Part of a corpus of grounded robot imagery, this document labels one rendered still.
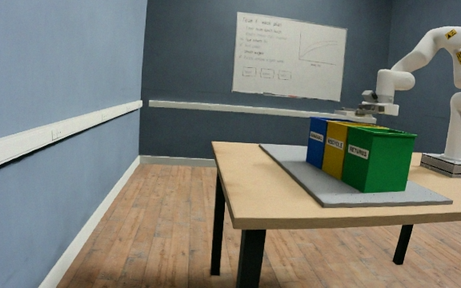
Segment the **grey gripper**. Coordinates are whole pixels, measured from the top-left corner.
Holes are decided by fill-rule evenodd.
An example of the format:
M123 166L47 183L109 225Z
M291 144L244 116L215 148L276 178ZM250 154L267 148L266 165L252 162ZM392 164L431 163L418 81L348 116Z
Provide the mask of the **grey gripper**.
M384 103L387 103L387 104L384 104ZM377 114L377 113L379 113L379 114L398 115L399 106L398 105L393 105L393 103L389 103L389 102L383 102L383 103L380 103L380 102L377 102L377 103L376 102L374 102L374 103L363 102L362 105L359 104L358 109L342 108L342 110L344 110L344 111L356 111L355 114L358 114L358 115Z

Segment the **blue bin with label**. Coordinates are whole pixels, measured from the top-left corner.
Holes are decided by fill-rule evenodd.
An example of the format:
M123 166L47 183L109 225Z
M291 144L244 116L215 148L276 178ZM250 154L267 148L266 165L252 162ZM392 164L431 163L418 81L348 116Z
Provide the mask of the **blue bin with label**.
M323 167L324 148L327 136L327 121L355 122L347 119L338 118L319 118L309 117L311 119L310 132L307 146L306 162L319 168ZM315 120L316 119L316 120Z

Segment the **yellow recycling bin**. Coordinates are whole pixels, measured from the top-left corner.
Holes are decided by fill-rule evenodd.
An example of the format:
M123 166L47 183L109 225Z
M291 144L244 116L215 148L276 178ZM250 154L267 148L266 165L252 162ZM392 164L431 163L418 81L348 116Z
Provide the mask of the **yellow recycling bin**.
M347 126L369 126L373 128L377 127L387 129L384 127L373 126L365 123L336 121L327 122L327 138L323 156L322 171L337 178L338 180L342 180L343 176L343 167L345 162L347 139L349 134L349 128L347 128Z

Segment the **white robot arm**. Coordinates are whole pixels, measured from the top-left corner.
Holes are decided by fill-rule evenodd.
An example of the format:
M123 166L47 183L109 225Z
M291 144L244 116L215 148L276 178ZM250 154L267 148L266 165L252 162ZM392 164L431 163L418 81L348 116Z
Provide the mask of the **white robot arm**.
M409 90L415 85L415 77L410 72L427 65L440 48L445 48L451 54L454 84L461 89L461 27L445 26L427 32L417 47L391 70L380 70L376 93L373 90L362 93L366 102L393 103L395 90ZM440 157L461 162L461 92L451 98L447 143L445 152Z

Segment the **green returns bin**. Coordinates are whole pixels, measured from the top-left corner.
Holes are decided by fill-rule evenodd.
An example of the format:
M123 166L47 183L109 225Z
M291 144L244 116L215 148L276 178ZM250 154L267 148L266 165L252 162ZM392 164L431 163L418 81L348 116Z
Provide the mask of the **green returns bin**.
M342 182L364 194L405 191L418 135L373 127L347 128Z

